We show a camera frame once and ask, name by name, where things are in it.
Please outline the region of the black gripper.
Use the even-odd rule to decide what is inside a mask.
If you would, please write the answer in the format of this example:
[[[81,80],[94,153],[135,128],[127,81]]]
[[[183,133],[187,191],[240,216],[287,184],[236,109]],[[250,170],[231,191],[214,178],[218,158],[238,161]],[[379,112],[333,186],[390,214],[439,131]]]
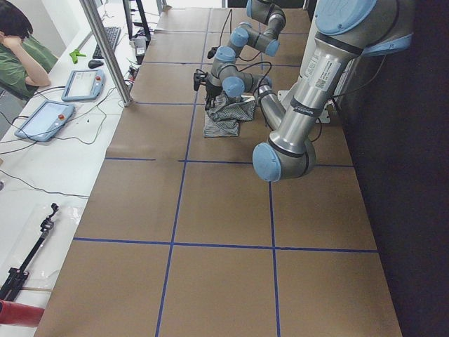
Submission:
[[[215,99],[222,93],[222,87],[216,86],[211,81],[212,76],[208,72],[196,69],[193,75],[193,89],[198,92],[200,86],[205,86],[206,89],[206,109],[215,106]]]
[[[218,50],[218,47],[217,47],[217,46],[212,47],[212,48],[209,50],[208,54],[207,54],[207,59],[212,59],[212,58],[214,58],[214,57],[215,57],[215,54],[217,53],[217,50]]]

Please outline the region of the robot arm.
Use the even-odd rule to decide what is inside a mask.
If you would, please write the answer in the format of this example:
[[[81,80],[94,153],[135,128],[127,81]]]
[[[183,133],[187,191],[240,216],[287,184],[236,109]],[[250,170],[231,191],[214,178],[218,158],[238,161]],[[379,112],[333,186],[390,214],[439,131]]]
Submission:
[[[247,1],[246,14],[249,18],[266,25],[264,32],[252,28],[249,22],[241,22],[230,34],[227,45],[212,47],[207,59],[217,58],[235,61],[245,46],[274,57],[279,49],[279,35],[286,26],[286,17],[280,6],[273,1]]]
[[[245,46],[273,56],[279,49],[279,34],[286,16],[273,1],[249,1],[247,15],[266,26],[255,31],[241,23],[226,46],[215,52],[209,72],[194,73],[194,87],[206,87],[206,104],[214,105],[219,94],[237,98],[255,96],[271,133],[253,150],[253,168],[268,182],[299,178],[315,163],[309,139],[316,120],[333,96],[349,61],[360,56],[388,55],[409,47],[415,17],[414,1],[320,1],[315,10],[315,49],[307,68],[279,99],[266,77],[237,69],[236,59]]]

